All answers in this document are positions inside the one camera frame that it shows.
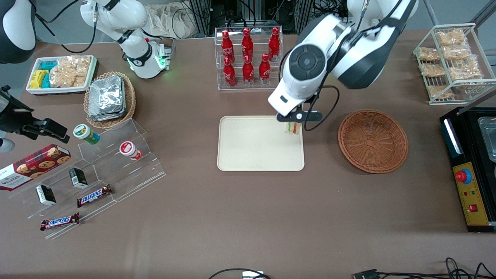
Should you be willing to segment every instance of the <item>red switch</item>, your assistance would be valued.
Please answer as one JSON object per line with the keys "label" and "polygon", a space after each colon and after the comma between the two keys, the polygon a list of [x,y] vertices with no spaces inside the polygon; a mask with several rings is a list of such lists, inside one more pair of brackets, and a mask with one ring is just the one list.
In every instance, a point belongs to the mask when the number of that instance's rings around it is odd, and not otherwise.
{"label": "red switch", "polygon": [[465,181],[467,181],[468,175],[464,171],[457,171],[455,174],[455,178],[456,178],[456,180],[458,180],[460,182],[465,182]]}

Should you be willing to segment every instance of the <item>red emergency stop button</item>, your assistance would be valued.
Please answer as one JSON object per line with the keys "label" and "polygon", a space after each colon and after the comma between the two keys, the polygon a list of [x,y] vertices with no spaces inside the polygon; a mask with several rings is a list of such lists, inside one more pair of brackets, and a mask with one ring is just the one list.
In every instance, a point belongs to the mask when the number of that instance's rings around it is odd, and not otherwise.
{"label": "red emergency stop button", "polygon": [[459,181],[463,184],[469,184],[472,181],[472,174],[468,169],[462,169],[455,173],[456,181]]}

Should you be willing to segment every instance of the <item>green light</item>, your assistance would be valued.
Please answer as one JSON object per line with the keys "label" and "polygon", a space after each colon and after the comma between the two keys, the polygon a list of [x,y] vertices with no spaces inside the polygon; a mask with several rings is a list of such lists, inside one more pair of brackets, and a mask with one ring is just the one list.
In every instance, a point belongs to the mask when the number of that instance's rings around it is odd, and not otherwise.
{"label": "green light", "polygon": [[155,61],[157,61],[158,67],[160,67],[160,69],[163,69],[167,66],[167,59],[163,57],[155,56]]}
{"label": "green light", "polygon": [[134,71],[134,68],[132,67],[131,61],[129,61],[129,59],[127,59],[127,62],[129,63],[129,66],[131,67],[131,70]]}

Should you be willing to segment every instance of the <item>cookie image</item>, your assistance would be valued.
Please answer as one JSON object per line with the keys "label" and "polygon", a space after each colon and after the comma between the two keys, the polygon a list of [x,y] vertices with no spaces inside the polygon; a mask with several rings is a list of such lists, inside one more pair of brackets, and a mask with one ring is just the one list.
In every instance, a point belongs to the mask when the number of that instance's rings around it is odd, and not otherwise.
{"label": "cookie image", "polygon": [[22,164],[20,166],[17,167],[17,169],[15,170],[17,173],[30,173],[31,171],[28,169],[28,167],[26,166],[26,164]]}
{"label": "cookie image", "polygon": [[53,161],[44,161],[44,162],[41,162],[38,167],[40,169],[48,169],[48,168],[51,168],[55,165],[55,162]]}
{"label": "cookie image", "polygon": [[64,164],[65,162],[69,161],[70,160],[70,156],[64,156],[64,157],[60,157],[58,160],[57,160],[57,163],[59,164]]}
{"label": "cookie image", "polygon": [[37,173],[33,173],[32,175],[30,175],[29,177],[31,177],[31,179],[35,179],[37,178],[38,176],[44,174],[44,172],[37,172]]}
{"label": "cookie image", "polygon": [[52,147],[48,150],[47,154],[52,158],[57,158],[61,154],[61,152],[57,148]]}

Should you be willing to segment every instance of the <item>cookie box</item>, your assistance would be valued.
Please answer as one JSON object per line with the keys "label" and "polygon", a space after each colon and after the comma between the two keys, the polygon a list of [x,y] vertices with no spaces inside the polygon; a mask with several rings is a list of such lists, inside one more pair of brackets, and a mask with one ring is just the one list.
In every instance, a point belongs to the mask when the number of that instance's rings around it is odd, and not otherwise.
{"label": "cookie box", "polygon": [[41,62],[57,61],[58,59],[64,58],[65,56],[40,57],[37,58],[36,61],[34,62],[33,69],[31,70],[31,74],[29,75],[29,79],[26,84],[26,91],[28,91],[33,95],[63,95],[63,94],[75,94],[75,93],[86,92],[86,88],[90,86],[90,83],[93,80],[93,75],[95,74],[95,69],[97,66],[97,59],[93,55],[81,55],[81,56],[91,58],[90,68],[88,69],[88,74],[86,75],[86,81],[84,82],[84,86],[66,87],[66,88],[29,88],[29,83],[33,78],[34,71],[40,70]]}
{"label": "cookie box", "polygon": [[70,159],[68,150],[55,144],[46,146],[0,170],[0,190],[12,191]]}

